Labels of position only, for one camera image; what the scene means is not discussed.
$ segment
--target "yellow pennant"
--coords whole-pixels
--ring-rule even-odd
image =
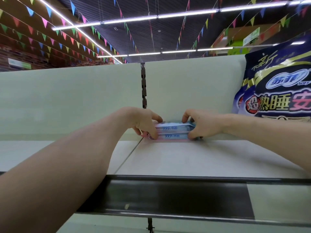
[[[255,17],[251,18],[251,24],[252,24],[252,26],[254,26],[254,20],[255,20]]]
[[[284,27],[284,24],[285,24],[285,21],[286,21],[286,17],[287,17],[287,15],[285,15],[285,16],[280,20],[282,27]]]
[[[256,0],[251,0],[251,2],[253,5],[256,4]]]

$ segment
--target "forearm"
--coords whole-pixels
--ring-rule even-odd
[[[1,228],[57,231],[105,177],[118,140],[132,126],[130,113],[129,108],[118,110],[5,173],[0,178]]]
[[[311,171],[311,124],[225,115],[224,132],[251,141]]]

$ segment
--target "green sign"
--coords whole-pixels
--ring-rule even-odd
[[[17,67],[21,67],[21,68],[31,70],[31,64],[29,64],[29,63],[17,61],[17,60],[10,59],[10,58],[8,58],[8,61],[9,61],[9,65],[13,65],[13,66],[17,66]]]
[[[251,40],[254,40],[259,36],[260,28],[256,29],[254,32],[252,32],[250,35],[248,35],[246,38],[243,39],[243,46],[248,44]]]

